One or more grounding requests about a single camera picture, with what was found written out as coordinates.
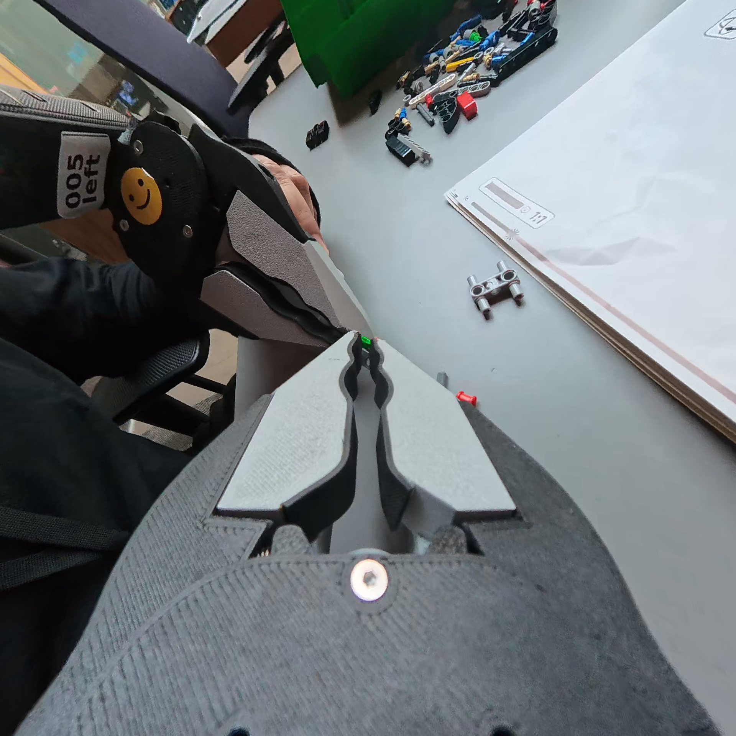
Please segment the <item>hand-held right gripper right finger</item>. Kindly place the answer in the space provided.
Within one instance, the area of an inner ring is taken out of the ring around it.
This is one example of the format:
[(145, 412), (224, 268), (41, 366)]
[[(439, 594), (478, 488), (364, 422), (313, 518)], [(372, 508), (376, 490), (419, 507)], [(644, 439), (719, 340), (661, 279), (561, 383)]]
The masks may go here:
[(381, 507), (393, 531), (505, 519), (517, 507), (461, 402), (382, 339), (370, 349)]

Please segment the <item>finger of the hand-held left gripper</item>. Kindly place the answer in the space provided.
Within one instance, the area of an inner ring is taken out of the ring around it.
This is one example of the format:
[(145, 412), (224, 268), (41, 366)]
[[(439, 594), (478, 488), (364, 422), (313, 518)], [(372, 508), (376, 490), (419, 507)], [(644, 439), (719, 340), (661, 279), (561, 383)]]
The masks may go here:
[(248, 266), (217, 269), (203, 281), (200, 299), (259, 339), (324, 348), (347, 332), (308, 307), (292, 287)]
[(364, 309), (321, 244), (298, 241), (239, 191), (227, 210), (227, 225), (234, 251), (266, 277), (291, 287), (333, 327), (374, 336)]

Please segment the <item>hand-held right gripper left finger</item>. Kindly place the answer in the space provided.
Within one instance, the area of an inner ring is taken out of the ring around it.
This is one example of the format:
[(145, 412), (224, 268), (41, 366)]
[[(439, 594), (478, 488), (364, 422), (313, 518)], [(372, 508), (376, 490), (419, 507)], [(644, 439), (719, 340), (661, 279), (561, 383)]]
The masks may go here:
[(345, 333), (271, 393), (216, 514), (299, 527), (313, 542), (355, 496), (360, 334)]

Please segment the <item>person's left forearm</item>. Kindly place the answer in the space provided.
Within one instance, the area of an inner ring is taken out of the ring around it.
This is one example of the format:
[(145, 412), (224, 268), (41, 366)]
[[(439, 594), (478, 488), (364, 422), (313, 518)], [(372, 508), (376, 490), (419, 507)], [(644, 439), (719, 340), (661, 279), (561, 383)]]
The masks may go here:
[(206, 331), (132, 262), (51, 258), (2, 268), (2, 364), (56, 370), (80, 385), (128, 375)]

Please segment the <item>grey lego connector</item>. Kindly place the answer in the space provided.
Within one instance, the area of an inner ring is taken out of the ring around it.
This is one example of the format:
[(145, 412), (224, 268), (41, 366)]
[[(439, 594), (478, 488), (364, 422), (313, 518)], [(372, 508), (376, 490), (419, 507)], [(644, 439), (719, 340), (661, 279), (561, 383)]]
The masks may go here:
[(525, 298), (517, 271), (508, 267), (505, 261), (497, 262), (496, 269), (497, 273), (485, 280), (478, 280), (474, 275), (467, 277), (475, 308), (487, 322), (492, 319), (494, 304), (511, 299), (517, 306), (521, 306)]

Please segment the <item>pile of loose lego pieces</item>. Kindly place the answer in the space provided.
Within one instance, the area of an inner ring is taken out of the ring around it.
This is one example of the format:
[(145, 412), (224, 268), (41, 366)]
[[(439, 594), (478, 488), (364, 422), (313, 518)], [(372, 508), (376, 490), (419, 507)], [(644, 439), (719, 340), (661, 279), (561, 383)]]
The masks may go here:
[(472, 14), (399, 77), (403, 101), (385, 133), (388, 152), (410, 167), (431, 153), (411, 136), (412, 115), (450, 135), (478, 115), (478, 100), (557, 41), (557, 1), (468, 2)]

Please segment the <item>lego instruction booklet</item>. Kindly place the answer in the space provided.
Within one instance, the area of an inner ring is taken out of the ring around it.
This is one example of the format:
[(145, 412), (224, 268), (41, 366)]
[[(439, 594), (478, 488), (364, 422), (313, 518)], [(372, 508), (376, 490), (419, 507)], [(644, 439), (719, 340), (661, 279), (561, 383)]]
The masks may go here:
[(445, 193), (734, 442), (734, 1), (683, 2)]

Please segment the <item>person's left hand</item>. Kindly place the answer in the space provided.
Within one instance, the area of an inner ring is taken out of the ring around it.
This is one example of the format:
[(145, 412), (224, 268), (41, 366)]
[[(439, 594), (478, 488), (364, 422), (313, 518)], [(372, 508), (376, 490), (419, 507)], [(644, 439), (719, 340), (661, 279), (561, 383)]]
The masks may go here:
[(277, 163), (262, 154), (254, 154), (254, 157), (277, 180), (300, 227), (318, 242), (326, 253), (329, 253), (319, 227), (317, 208), (311, 196), (308, 180), (290, 165)]

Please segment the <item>black mesh office chair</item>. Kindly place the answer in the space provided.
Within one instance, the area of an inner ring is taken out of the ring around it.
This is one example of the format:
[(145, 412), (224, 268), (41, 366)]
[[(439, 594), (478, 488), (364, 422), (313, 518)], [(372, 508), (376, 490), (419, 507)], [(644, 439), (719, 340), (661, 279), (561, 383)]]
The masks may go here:
[(236, 348), (236, 338), (211, 330), (82, 390), (121, 431), (196, 455), (233, 421)]

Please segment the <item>dark office chair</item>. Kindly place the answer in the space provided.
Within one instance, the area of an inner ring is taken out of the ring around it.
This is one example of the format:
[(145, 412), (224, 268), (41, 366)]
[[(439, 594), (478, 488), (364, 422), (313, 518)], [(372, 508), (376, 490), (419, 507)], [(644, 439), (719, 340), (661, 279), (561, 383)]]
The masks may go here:
[(246, 138), (268, 79), (284, 80), (281, 57), (294, 45), (283, 12), (254, 36), (260, 53), (240, 82), (205, 46), (189, 43), (167, 20), (137, 1), (37, 1), (81, 39), (125, 65), (184, 106), (217, 135)]

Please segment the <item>green plastic bin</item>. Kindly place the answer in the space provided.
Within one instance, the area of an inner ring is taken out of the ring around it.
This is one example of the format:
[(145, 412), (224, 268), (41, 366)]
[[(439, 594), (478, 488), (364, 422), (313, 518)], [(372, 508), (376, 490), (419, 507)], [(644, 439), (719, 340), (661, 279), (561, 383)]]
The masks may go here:
[(281, 1), (315, 87), (351, 97), (446, 17), (453, 1)]

